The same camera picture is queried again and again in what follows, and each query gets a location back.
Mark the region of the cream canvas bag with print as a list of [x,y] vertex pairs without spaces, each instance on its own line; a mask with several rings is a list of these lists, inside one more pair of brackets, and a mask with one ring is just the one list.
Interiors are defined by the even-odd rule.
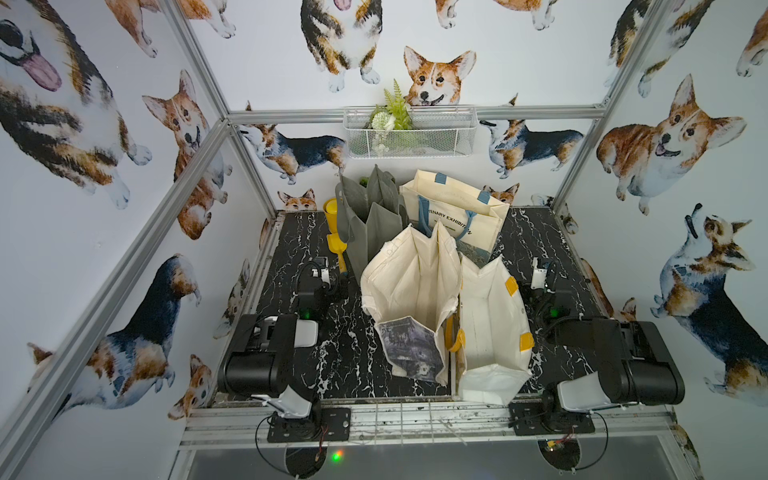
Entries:
[[393,375],[448,383],[443,325],[458,308],[460,287],[456,242],[440,222],[429,236],[407,227],[368,263],[362,308],[374,321]]

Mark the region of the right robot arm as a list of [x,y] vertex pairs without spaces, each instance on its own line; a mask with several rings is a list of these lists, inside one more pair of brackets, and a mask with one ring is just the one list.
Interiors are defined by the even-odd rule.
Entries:
[[556,314],[543,321],[541,339],[590,352],[595,359],[592,373],[544,390],[544,417],[639,404],[677,405],[684,400],[682,375],[651,322]]

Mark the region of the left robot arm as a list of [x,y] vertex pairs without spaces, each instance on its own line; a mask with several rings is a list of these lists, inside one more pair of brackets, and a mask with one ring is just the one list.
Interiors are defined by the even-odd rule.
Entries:
[[295,351],[320,343],[321,325],[340,287],[326,257],[303,263],[293,284],[295,302],[286,313],[240,317],[218,369],[218,389],[261,400],[283,421],[317,425],[319,399],[295,379]]

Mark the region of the grey-green canvas bag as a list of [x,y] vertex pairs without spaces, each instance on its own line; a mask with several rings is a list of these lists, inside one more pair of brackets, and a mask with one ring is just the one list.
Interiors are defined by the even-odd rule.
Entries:
[[381,247],[409,225],[394,176],[375,166],[366,186],[345,176],[336,185],[337,230],[347,245],[347,268],[361,284],[368,263]]

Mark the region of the yellow plastic toy shovel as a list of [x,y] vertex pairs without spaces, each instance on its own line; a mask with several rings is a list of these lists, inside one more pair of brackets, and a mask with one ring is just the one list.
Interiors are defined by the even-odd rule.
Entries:
[[327,220],[330,233],[327,235],[327,243],[329,250],[337,256],[339,271],[341,274],[347,273],[347,266],[344,259],[344,252],[347,249],[347,245],[341,240],[338,233],[338,203],[336,198],[328,200],[324,206],[323,211]]

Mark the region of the artificial green fern plant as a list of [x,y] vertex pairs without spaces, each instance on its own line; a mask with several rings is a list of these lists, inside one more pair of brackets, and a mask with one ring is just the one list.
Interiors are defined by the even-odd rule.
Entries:
[[413,122],[409,104],[396,80],[392,90],[384,89],[385,104],[375,107],[366,129],[373,140],[372,150],[379,156],[404,150],[413,143]]

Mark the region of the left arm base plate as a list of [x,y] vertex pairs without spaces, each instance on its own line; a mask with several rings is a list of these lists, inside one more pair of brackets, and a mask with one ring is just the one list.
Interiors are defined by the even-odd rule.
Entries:
[[302,419],[283,418],[277,414],[269,417],[269,443],[301,443],[347,441],[350,436],[351,414],[349,408],[321,408],[312,410]]

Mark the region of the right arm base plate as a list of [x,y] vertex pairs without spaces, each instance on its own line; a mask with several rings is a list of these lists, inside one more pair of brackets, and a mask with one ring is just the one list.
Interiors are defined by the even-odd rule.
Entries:
[[566,436],[596,431],[588,413],[562,410],[543,402],[510,402],[509,427],[517,436]]

